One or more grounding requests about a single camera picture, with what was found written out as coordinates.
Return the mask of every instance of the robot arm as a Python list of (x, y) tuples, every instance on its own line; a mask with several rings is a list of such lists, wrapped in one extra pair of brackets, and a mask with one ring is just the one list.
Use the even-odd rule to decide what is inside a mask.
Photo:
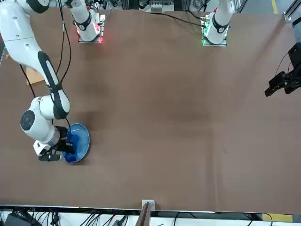
[(60, 128), (54, 127), (50, 120), (64, 119), (68, 115), (68, 97), (49, 57), (39, 48), (25, 11), (15, 1), (0, 3), (0, 33), (12, 59), (38, 71), (50, 91), (50, 95), (34, 98), (20, 120), (22, 130), (36, 140), (35, 152), (42, 156), (62, 138)]
[(229, 22), (232, 14), (235, 12), (233, 0), (219, 0), (217, 9), (210, 13), (206, 18), (209, 22), (204, 36), (212, 44), (220, 44), (226, 37), (229, 28)]

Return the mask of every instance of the metal bracket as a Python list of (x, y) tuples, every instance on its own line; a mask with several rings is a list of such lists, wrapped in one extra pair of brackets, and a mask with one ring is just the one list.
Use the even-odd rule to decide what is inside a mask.
[(286, 22), (292, 21), (291, 17), (289, 17), (289, 18), (286, 17), (285, 12), (283, 13), (283, 17), (284, 17), (284, 21), (286, 21)]
[(155, 211), (155, 200), (149, 200), (149, 199), (142, 199), (141, 209), (143, 209), (143, 206), (147, 203), (150, 204), (150, 210)]

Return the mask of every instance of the blue object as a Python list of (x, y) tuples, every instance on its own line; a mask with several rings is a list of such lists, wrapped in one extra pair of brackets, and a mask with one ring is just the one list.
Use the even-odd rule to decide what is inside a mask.
[(71, 135), (68, 128), (68, 138), (66, 139), (66, 142), (73, 143), (73, 150), (75, 151), (75, 153), (62, 153), (63, 158), (66, 160), (66, 162), (75, 163), (79, 162), (86, 156), (90, 146), (90, 135), (87, 128), (82, 124), (72, 124), (70, 128)]

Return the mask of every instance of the black cable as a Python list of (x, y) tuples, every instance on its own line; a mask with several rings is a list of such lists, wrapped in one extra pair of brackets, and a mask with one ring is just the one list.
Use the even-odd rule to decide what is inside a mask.
[(290, 62), (290, 64), (288, 65), (288, 68), (287, 68), (287, 73), (290, 72), (290, 65), (292, 64), (292, 62)]
[(98, 214), (93, 220), (91, 220), (91, 222), (88, 224), (88, 223), (86, 223), (86, 225), (87, 226), (93, 226), (94, 225), (94, 223), (96, 222), (96, 220), (98, 220), (98, 218), (100, 217), (100, 214)]
[(191, 12), (190, 10), (185, 10), (185, 12), (190, 13), (191, 15), (193, 15), (193, 17), (195, 17), (196, 19), (200, 20), (201, 18), (197, 15), (195, 15), (193, 12)]
[(254, 221), (255, 217), (250, 221), (250, 223), (248, 224), (248, 226), (250, 226), (252, 224), (252, 222)]
[(273, 218), (272, 218), (272, 216), (270, 214), (268, 214), (268, 213), (265, 213), (265, 214), (269, 215), (269, 217), (271, 218), (271, 226), (273, 226)]
[(47, 215), (47, 224), (46, 224), (47, 226), (48, 226), (49, 215), (50, 215), (50, 212)]
[(179, 214), (180, 214), (180, 212), (178, 212), (177, 215), (174, 218), (174, 226), (175, 226), (175, 222), (177, 221), (177, 218), (178, 218)]
[(128, 216), (127, 216), (126, 222), (124, 223), (124, 226), (126, 226), (126, 225), (127, 225), (127, 220), (128, 220)]
[[(100, 215), (99, 215), (99, 216), (100, 216)], [(96, 221), (96, 226), (98, 226), (98, 219), (99, 219), (99, 218), (97, 218), (97, 221)]]
[(63, 26), (64, 26), (64, 30), (66, 32), (66, 36), (67, 36), (67, 40), (68, 40), (68, 45), (69, 45), (69, 52), (70, 52), (70, 55), (69, 55), (69, 62), (68, 62), (68, 66), (66, 68), (66, 71), (61, 79), (61, 83), (63, 82), (68, 70), (69, 70), (69, 67), (70, 67), (70, 63), (71, 63), (71, 55), (72, 55), (72, 51), (71, 51), (71, 44), (70, 44), (70, 39), (69, 39), (69, 35), (68, 35), (68, 31), (66, 29), (66, 24), (64, 22), (64, 16), (63, 16), (63, 9), (62, 9), (62, 3), (61, 3), (61, 0), (58, 1), (58, 4), (59, 4), (59, 8), (60, 8), (60, 13), (61, 13), (61, 18), (62, 18), (62, 22), (63, 22)]
[(92, 218), (95, 216), (95, 213), (92, 214), (91, 218), (86, 222), (86, 225), (85, 226), (88, 226), (90, 225), (90, 220), (92, 220)]
[(280, 65), (281, 65), (281, 63), (282, 63), (284, 57), (285, 57), (287, 54), (285, 54), (285, 55), (283, 56), (283, 58), (282, 58), (282, 60), (281, 60), (281, 62), (280, 62), (280, 64), (279, 64), (279, 66), (278, 66), (278, 68), (277, 68), (277, 70), (276, 70), (275, 76), (277, 75), (277, 71), (278, 71), (278, 69), (279, 69), (279, 67), (280, 67)]
[(41, 224), (43, 224), (44, 223), (44, 221), (45, 221), (45, 219), (47, 218), (47, 216), (49, 216), (49, 214), (50, 214), (50, 212), (48, 212), (48, 214), (44, 217), (44, 220), (42, 221), (42, 223)]
[(32, 223), (33, 216), (34, 216), (34, 209), (33, 209), (33, 211), (32, 211), (32, 219), (30, 220), (30, 223)]
[(200, 26), (200, 27), (206, 28), (205, 25), (200, 25), (200, 24), (196, 24), (196, 23), (193, 23), (193, 22), (189, 22), (189, 21), (187, 21), (187, 20), (183, 20), (183, 19), (177, 18), (177, 17), (172, 16), (172, 15), (169, 15), (169, 14), (161, 13), (161, 14), (159, 14), (159, 15), (169, 16), (169, 17), (171, 17), (171, 18), (173, 18), (173, 19), (180, 20), (180, 21), (186, 22), (186, 23), (188, 23), (188, 24), (193, 24), (193, 25), (195, 25), (195, 26)]
[(249, 215), (246, 215), (245, 213), (242, 213), (242, 214), (244, 214), (247, 218), (249, 218), (249, 220), (252, 220), (252, 218), (250, 218)]
[(197, 219), (197, 217), (195, 215), (193, 215), (192, 213), (189, 213), (190, 215), (192, 215), (193, 218)]
[(111, 223), (111, 221), (113, 220), (114, 216), (115, 216), (115, 214), (110, 219), (108, 219), (102, 226), (105, 226), (107, 223), (109, 225)]
[(80, 224), (80, 226), (83, 226), (83, 225), (84, 225), (84, 223), (85, 223), (87, 220), (89, 220), (89, 219), (90, 219), (90, 217), (92, 217), (92, 215), (93, 215), (93, 213), (91, 213), (91, 214), (90, 214), (90, 216), (89, 216), (89, 217), (87, 217), (87, 218), (84, 220), (84, 222)]
[(31, 85), (31, 83), (30, 83), (30, 81), (29, 81), (29, 79), (28, 79), (28, 77), (27, 77), (27, 74), (25, 73), (25, 71), (24, 71), (24, 69), (23, 69), (23, 67), (22, 67), (21, 64), (20, 64), (20, 68), (21, 68), (23, 74), (24, 74), (25, 77), (26, 77), (26, 80), (27, 80), (27, 82), (28, 82), (28, 84), (29, 84), (30, 89), (32, 90), (32, 95), (33, 95), (33, 97), (36, 98), (36, 95), (35, 95), (35, 93), (34, 93), (34, 91), (33, 91), (32, 85)]
[(41, 219), (41, 217), (45, 214), (46, 212), (42, 213), (41, 216), (38, 218), (37, 221), (39, 221)]
[[(54, 99), (52, 98), (52, 95), (51, 95), (51, 94), (50, 94), (50, 98), (51, 98), (51, 100), (52, 100), (52, 103), (53, 103), (57, 108), (59, 108), (59, 107), (56, 105), (56, 103), (55, 103)], [(67, 117), (65, 117), (65, 120), (66, 120), (67, 123), (68, 123), (68, 126), (69, 126), (69, 132), (70, 132), (70, 135), (71, 135), (71, 126), (70, 126), (70, 123), (69, 123)]]
[(204, 10), (203, 10), (203, 12), (206, 12), (206, 9), (207, 9), (207, 3), (208, 3), (208, 1), (207, 1), (207, 0), (205, 0), (205, 3), (204, 3)]
[(58, 70), (60, 69), (61, 63), (62, 63), (62, 58), (63, 58), (63, 47), (64, 47), (64, 40), (65, 40), (65, 32), (63, 31), (63, 40), (62, 40), (62, 47), (61, 47), (61, 58), (60, 58), (60, 63), (58, 64), (56, 74), (58, 73)]
[(198, 9), (198, 12), (199, 11), (201, 11), (201, 9), (204, 7), (204, 6), (206, 6), (206, 8), (204, 8), (204, 12), (206, 11), (206, 9), (207, 9), (207, 4), (208, 4), (208, 2), (210, 2), (211, 0), (205, 0), (205, 3)]

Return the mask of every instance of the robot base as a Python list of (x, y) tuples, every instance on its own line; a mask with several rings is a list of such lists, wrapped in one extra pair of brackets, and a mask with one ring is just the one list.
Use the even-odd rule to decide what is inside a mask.
[(227, 46), (227, 41), (226, 41), (226, 39), (224, 39), (220, 44), (212, 44), (205, 36), (203, 36), (202, 45), (203, 46), (223, 46), (223, 47), (226, 47)]
[(103, 38), (99, 35), (96, 36), (95, 39), (93, 39), (92, 41), (84, 41), (81, 39), (81, 37), (79, 36), (79, 43), (102, 43)]
[(72, 149), (74, 150), (74, 154), (66, 152), (62, 152), (62, 154), (66, 162), (76, 163), (83, 160), (87, 155), (90, 146), (90, 135), (87, 128), (82, 124), (72, 124), (70, 128), (71, 135), (68, 128), (66, 143), (73, 144)]

